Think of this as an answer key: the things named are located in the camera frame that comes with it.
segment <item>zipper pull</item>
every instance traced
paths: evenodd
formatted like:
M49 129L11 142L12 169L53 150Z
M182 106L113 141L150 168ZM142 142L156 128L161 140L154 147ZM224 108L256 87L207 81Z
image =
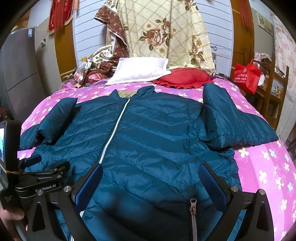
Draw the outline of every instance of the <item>zipper pull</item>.
M196 214L196 202L197 202L197 200L195 198L192 198L190 200L190 205L191 205L191 207L190 207L190 213L191 213L191 215L195 215Z

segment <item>red pillow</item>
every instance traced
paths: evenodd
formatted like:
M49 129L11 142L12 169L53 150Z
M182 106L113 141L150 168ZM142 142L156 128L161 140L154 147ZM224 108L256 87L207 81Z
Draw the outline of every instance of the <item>red pillow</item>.
M153 83L175 89L199 88L205 83L214 83L202 70L195 68L171 69L172 74L163 76Z

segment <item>screw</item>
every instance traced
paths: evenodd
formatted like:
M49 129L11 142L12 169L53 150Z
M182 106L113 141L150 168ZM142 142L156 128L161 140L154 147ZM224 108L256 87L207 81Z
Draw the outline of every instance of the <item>screw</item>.
M237 186L231 186L231 190L234 192L237 192L239 190L239 188Z
M65 192L70 192L71 189L72 189L72 188L71 188L70 186L65 186L65 187L64 187L64 191L65 191Z
M260 193L261 195L265 195L265 191L264 191L263 189L259 189L259 193Z
M43 190L38 190L37 191L37 196L41 196L43 194Z

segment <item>jacket collar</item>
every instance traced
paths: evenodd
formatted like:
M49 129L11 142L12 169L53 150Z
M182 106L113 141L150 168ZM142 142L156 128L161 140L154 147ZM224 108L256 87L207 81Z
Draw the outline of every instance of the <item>jacket collar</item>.
M136 98L139 98L139 97L145 97L145 96L151 95L153 92L154 92L154 86L153 85L145 86L145 87L142 87L142 88L138 89L137 93L134 94L131 97L131 99L136 99ZM117 90L113 90L112 93L109 96L112 96L113 98L116 98L116 99L118 99L118 98L122 99L119 96Z

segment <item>white pillow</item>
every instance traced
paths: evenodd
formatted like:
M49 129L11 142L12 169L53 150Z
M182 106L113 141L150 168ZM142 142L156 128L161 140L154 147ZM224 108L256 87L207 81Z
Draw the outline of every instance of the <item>white pillow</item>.
M157 80L171 74L166 70L167 65L167 58L120 58L114 75L106 85Z

